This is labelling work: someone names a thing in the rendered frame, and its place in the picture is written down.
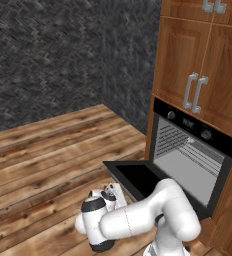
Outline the black oven door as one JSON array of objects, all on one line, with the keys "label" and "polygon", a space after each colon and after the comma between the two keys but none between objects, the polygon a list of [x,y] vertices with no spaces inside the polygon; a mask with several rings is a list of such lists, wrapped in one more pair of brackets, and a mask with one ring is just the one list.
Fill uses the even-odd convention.
[{"label": "black oven door", "polygon": [[110,175],[136,200],[147,198],[158,182],[174,179],[183,189],[200,220],[213,215],[211,195],[216,178],[198,164],[173,161],[157,167],[149,161],[104,161]]}]

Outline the black built-in oven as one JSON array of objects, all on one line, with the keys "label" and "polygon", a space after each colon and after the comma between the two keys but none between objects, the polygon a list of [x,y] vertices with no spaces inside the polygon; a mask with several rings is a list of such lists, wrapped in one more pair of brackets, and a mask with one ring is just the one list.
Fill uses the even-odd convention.
[{"label": "black built-in oven", "polygon": [[149,160],[185,191],[200,219],[213,215],[232,167],[232,137],[154,100]]}]

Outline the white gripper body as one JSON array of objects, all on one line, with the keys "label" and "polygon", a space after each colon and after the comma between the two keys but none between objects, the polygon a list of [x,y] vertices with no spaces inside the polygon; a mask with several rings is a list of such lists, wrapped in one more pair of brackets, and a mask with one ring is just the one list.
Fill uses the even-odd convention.
[{"label": "white gripper body", "polygon": [[124,207],[127,205],[124,193],[119,183],[109,183],[102,191],[102,197],[106,202],[109,211]]}]

